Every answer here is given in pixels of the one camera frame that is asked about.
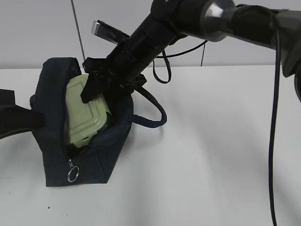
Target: black cable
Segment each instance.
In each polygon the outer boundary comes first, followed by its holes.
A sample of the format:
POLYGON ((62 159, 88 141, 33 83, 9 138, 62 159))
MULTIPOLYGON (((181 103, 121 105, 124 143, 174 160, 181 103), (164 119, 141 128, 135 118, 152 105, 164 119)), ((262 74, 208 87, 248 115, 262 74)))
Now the black cable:
POLYGON ((157 76, 157 73, 156 73, 156 69, 155 69, 155 61, 153 60, 152 63, 153 63, 153 68, 152 68, 152 72, 154 74, 154 77, 155 79, 162 83, 162 84, 168 84, 170 81, 171 81, 171 76, 172 76, 172 73, 171 73, 171 68, 170 68, 170 63, 169 63, 169 60, 166 56, 166 53, 165 53, 165 50, 162 51, 162 55, 163 55, 163 58, 164 58, 164 61, 165 61, 165 64, 166 64, 166 67, 167 67, 167 72, 168 72, 168 81, 163 81, 161 80, 158 76, 157 76))
MULTIPOLYGON (((155 66, 155 61, 153 60, 153 61, 152 61, 152 63, 153 63, 152 72, 153 72, 153 74, 154 74, 155 79, 156 79, 158 82, 162 83, 162 84, 167 84, 167 83, 169 83, 169 82, 171 81, 172 72, 171 72, 171 67, 170 67, 170 63, 169 63, 168 58, 178 57, 178 56, 181 56, 181 55, 190 53, 190 52, 192 52, 192 51, 194 51, 194 50, 196 50, 196 49, 198 49, 198 48, 201 48, 202 46, 205 47, 205 45, 206 45, 207 42, 208 42, 208 41, 204 41, 204 42, 202 42, 201 44, 199 44, 198 46, 196 46, 196 47, 194 47, 194 48, 191 48, 191 49, 189 49, 189 50, 186 50, 186 51, 184 51, 184 52, 182 52, 182 53, 177 53, 177 54, 173 54, 173 55, 169 55, 169 56, 167 56, 166 53, 165 53, 165 50, 163 50, 163 51, 162 51, 162 56, 158 56, 158 57, 156 57, 156 58, 158 58, 158 59, 164 59, 165 64, 166 64, 166 67, 167 67, 167 72, 168 72, 168 81, 163 81, 163 80, 161 80, 161 79, 158 77, 158 75, 157 75, 157 73, 156 73, 156 69, 155 69, 155 67, 156 67, 156 66, 155 66)), ((204 60, 204 51, 205 51, 205 48, 203 49, 202 65, 203 65, 203 60, 204 60)))
POLYGON ((204 48, 203 48, 201 67, 203 66, 203 61, 204 61, 205 47, 206 47, 206 43, 204 44, 204 48))
MULTIPOLYGON (((186 50, 186 51, 184 51, 184 52, 182 52, 182 53, 177 53, 177 54, 169 55, 169 56, 166 56, 166 57, 167 57, 167 58, 172 58, 172 57, 178 57, 178 56, 181 56, 181 55, 190 53, 190 52, 192 52, 192 51, 194 51, 194 50, 196 50, 196 49, 198 49, 198 48, 201 48, 201 47, 204 46, 207 42, 208 42, 208 41, 204 41, 204 42, 202 42, 201 44, 199 44, 198 46, 196 46, 196 47, 194 47, 194 48, 191 48, 191 49, 189 49, 189 50, 186 50)), ((158 56, 158 57, 156 57, 156 58, 158 58, 158 59, 164 59, 163 56, 158 56)))
POLYGON ((273 225, 277 226, 277 220, 275 214, 274 184, 273 184, 273 172, 274 172, 273 159, 274 159, 274 145, 275 145, 276 122, 277 122, 277 109, 278 109, 278 100, 279 100, 281 43, 280 43, 280 34, 278 30, 277 19, 272 12, 271 14, 272 14, 273 26, 274 26, 275 37, 276 37, 276 66, 275 66, 273 112, 272 112, 270 139, 269 139, 269 201, 270 201, 270 210, 271 210, 273 225))

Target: wire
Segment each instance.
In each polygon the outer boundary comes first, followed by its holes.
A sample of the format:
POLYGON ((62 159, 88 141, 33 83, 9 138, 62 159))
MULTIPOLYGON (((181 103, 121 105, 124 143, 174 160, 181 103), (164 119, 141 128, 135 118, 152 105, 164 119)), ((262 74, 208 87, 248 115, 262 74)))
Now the wire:
POLYGON ((83 42, 81 40, 81 35, 80 35, 80 32, 79 32, 79 23, 77 21, 77 17, 76 17, 76 12, 75 12, 75 7, 74 7, 73 0, 71 0, 71 5, 72 5, 72 10, 73 10, 73 16, 74 16, 74 21, 75 21, 75 25, 76 25, 77 35, 79 37, 79 44, 80 44, 80 48, 81 48, 81 53, 82 53, 84 61, 85 61, 86 57, 85 57, 83 42))
POLYGON ((274 172, 274 145, 275 145, 275 133, 277 123, 277 109, 279 101, 279 84, 280 84, 280 68, 281 68, 281 44, 280 34, 278 30, 278 23, 276 17, 273 14, 273 25, 276 31, 276 66, 275 66, 275 85, 274 85, 274 100, 273 100, 273 112, 271 131, 269 139, 269 201, 273 225, 277 226, 276 214, 275 214, 275 201, 274 201, 274 184, 273 184, 273 172, 274 172))
POLYGON ((158 76, 157 76, 157 73, 156 73, 156 69, 155 69, 155 61, 153 60, 152 63, 153 63, 153 68, 152 68, 152 72, 154 74, 154 77, 155 79, 162 83, 162 84, 168 84, 170 81, 171 81, 171 76, 172 76, 172 72, 171 72, 171 67, 170 67, 170 63, 169 63, 169 60, 166 56, 166 52, 165 50, 162 51, 162 55, 163 55, 163 58, 164 58, 164 61, 165 61, 165 64, 166 64, 166 68, 167 68, 167 72, 168 72, 168 81, 163 81, 161 80, 158 76))
MULTIPOLYGON (((177 54, 169 55, 169 56, 166 56, 166 57, 167 57, 167 58, 172 58, 172 57, 178 57, 178 56, 181 56, 181 55, 190 53, 190 52, 192 52, 192 51, 194 51, 194 50, 197 50, 198 48, 201 48, 201 47, 204 46, 207 42, 208 42, 208 41, 204 41, 204 42, 202 42, 201 44, 199 44, 198 46, 196 46, 196 47, 194 47, 194 48, 191 48, 191 49, 189 49, 189 50, 186 50, 186 51, 184 51, 184 52, 182 52, 182 53, 177 53, 177 54)), ((163 57, 163 56, 158 56, 158 57, 156 57, 156 58, 158 58, 158 59, 163 59, 164 57, 163 57)))
POLYGON ((170 63, 169 63, 168 58, 178 57, 178 56, 181 56, 181 55, 190 53, 190 52, 192 52, 192 51, 194 51, 194 50, 196 50, 196 49, 198 49, 198 48, 201 48, 202 46, 204 46, 204 49, 203 49, 203 57, 202 57, 202 65, 203 65, 204 52, 205 52, 205 45, 206 45, 207 42, 208 42, 208 41, 204 41, 204 42, 202 42, 201 44, 199 44, 198 46, 196 46, 196 47, 194 47, 194 48, 191 48, 191 49, 189 49, 189 50, 186 50, 186 51, 184 51, 184 52, 182 52, 182 53, 177 53, 177 54, 173 54, 173 55, 169 55, 169 56, 167 56, 165 50, 163 50, 163 51, 162 51, 162 56, 158 56, 158 57, 156 57, 156 58, 158 58, 158 59, 164 59, 165 64, 166 64, 166 68, 167 68, 167 72, 168 72, 168 81, 163 81, 163 80, 161 80, 161 79, 158 77, 158 75, 157 75, 157 73, 156 73, 156 69, 155 69, 155 67, 156 67, 156 66, 155 66, 155 61, 153 60, 153 61, 152 61, 152 63, 153 63, 152 73, 154 74, 155 79, 156 79, 158 82, 162 83, 162 84, 167 84, 167 83, 169 83, 169 82, 171 81, 172 72, 171 72, 171 67, 170 67, 170 63))
POLYGON ((203 48, 201 67, 203 66, 203 61, 204 61, 205 47, 206 47, 206 43, 204 44, 204 48, 203 48))

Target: gray wall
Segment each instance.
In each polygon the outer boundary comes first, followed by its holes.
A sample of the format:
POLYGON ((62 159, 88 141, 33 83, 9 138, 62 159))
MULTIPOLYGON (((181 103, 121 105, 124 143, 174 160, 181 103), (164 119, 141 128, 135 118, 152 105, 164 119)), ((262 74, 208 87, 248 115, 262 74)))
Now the gray wall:
MULTIPOLYGON (((77 57, 82 63, 69 0, 0 0, 0 69, 41 68, 50 57, 77 57)), ((149 14, 152 0, 74 0, 86 56, 106 57, 114 48, 91 34, 100 19, 131 34, 149 14)), ((301 10, 299 0, 245 0, 246 4, 301 10)), ((201 40, 186 38, 169 47, 168 54, 187 50, 201 40)), ((171 59, 172 66, 200 65, 201 50, 171 59)), ((232 38, 206 47, 205 65, 273 64, 274 51, 232 38)))

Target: metal ring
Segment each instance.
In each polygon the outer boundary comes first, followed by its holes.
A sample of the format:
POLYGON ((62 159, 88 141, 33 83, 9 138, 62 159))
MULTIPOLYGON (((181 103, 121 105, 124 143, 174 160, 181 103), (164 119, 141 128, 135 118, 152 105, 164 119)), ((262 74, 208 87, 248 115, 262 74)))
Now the metal ring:
POLYGON ((72 169, 69 171, 67 179, 68 179, 68 181, 69 181, 70 183, 73 183, 74 181, 77 180, 78 177, 79 177, 79 167, 78 167, 78 166, 75 166, 74 168, 72 168, 72 169), (77 169, 77 174, 76 174, 76 176, 75 176, 75 179, 74 179, 74 180, 70 180, 70 175, 71 175, 72 171, 74 171, 75 169, 77 169))

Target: zipper pull ring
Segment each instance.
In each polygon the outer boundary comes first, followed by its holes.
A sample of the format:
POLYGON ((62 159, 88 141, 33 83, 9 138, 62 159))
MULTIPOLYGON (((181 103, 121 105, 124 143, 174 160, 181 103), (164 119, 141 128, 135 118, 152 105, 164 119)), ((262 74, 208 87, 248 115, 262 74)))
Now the zipper pull ring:
POLYGON ((79 167, 78 167, 78 166, 73 166, 73 163, 72 163, 71 159, 68 160, 68 164, 69 164, 69 167, 70 167, 70 171, 69 171, 69 173, 68 173, 67 179, 68 179, 68 181, 69 181, 70 183, 73 183, 73 182, 76 181, 77 178, 79 177, 79 167), (71 180, 71 179, 70 179, 70 176, 71 176, 71 173, 72 173, 74 170, 76 170, 77 173, 76 173, 75 178, 74 178, 73 180, 71 180))

